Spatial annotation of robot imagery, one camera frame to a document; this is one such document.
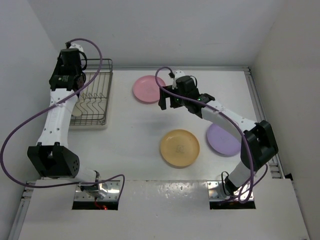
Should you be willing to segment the cream plastic plate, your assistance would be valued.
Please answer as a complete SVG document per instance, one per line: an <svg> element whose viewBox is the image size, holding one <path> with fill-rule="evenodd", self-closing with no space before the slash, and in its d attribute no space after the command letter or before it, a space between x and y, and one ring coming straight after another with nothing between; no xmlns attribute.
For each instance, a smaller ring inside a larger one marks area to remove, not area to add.
<svg viewBox="0 0 320 240"><path fill-rule="evenodd" d="M85 103L84 99L79 99L77 103L74 105L71 115L73 117L81 117L85 115L87 111L84 109L83 104Z"/></svg>

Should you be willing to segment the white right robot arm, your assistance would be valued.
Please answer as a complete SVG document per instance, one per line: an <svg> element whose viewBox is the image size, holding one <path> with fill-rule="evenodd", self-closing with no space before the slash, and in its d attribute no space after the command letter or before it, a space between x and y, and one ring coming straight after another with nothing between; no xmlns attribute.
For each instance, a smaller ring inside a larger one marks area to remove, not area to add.
<svg viewBox="0 0 320 240"><path fill-rule="evenodd" d="M185 107L191 114L217 125L240 142L240 162L221 181L220 190L226 201L246 184L250 184L251 192L254 174L279 152L271 124L266 120L249 120L225 108L213 96L200 93L188 75L175 78L171 85L161 86L159 94L158 105L162 110L166 110L166 99L170 99L171 108Z"/></svg>

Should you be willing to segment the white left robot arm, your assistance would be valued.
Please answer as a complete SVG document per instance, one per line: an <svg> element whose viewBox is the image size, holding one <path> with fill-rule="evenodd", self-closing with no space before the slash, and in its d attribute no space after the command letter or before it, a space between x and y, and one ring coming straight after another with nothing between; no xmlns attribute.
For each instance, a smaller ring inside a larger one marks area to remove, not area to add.
<svg viewBox="0 0 320 240"><path fill-rule="evenodd" d="M52 109L37 144L28 148L27 156L41 177L79 182L81 191L101 200L107 195L107 184L99 183L100 174L81 165L79 157L68 148L72 112L80 96L76 91L86 82L86 68L84 49L67 43L49 79Z"/></svg>

